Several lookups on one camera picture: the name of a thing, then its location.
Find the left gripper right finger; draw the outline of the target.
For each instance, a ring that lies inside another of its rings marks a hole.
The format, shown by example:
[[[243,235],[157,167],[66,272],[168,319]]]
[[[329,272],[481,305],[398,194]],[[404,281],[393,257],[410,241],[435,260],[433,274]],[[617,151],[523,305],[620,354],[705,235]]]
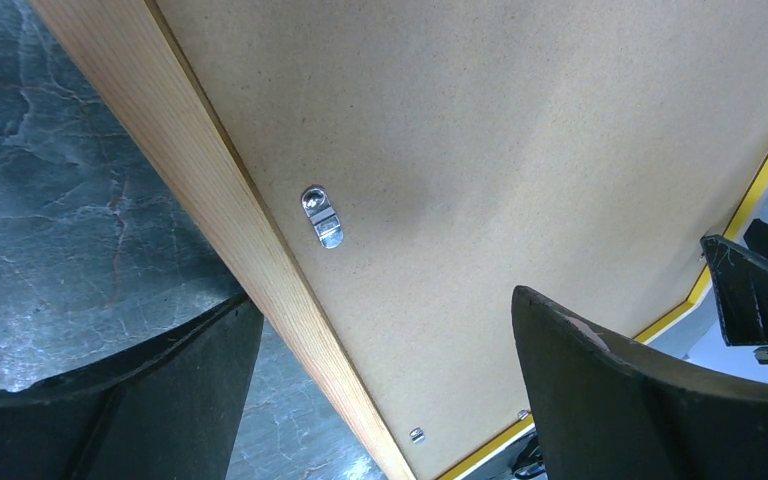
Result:
[[[552,479],[768,479],[768,384],[700,367],[518,286],[512,328]]]

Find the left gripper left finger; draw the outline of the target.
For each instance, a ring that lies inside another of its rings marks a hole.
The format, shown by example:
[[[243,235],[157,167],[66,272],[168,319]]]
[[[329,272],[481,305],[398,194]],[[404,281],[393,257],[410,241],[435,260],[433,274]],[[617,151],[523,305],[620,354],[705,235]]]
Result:
[[[0,479],[222,479],[264,317],[237,295],[18,391],[0,390]]]

